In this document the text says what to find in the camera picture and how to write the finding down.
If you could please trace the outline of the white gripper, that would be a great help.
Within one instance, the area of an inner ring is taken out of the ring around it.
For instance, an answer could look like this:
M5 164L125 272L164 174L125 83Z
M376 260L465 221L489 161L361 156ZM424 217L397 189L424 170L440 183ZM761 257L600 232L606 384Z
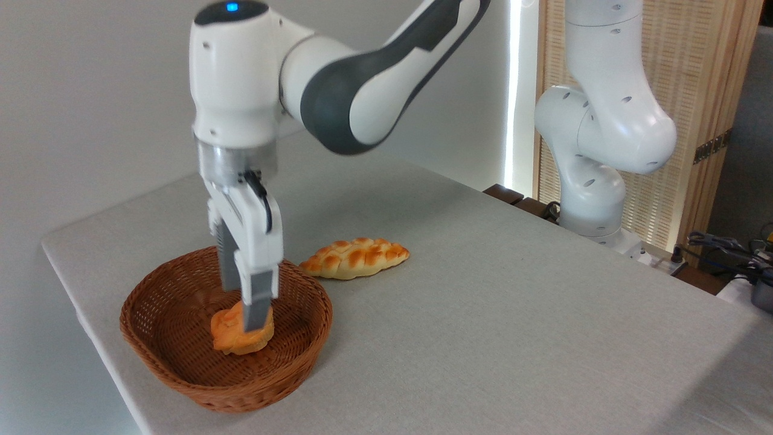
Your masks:
M260 330L279 295L279 263L284 258L279 206L259 174L243 174L234 185L204 185L223 291L241 289L243 331Z

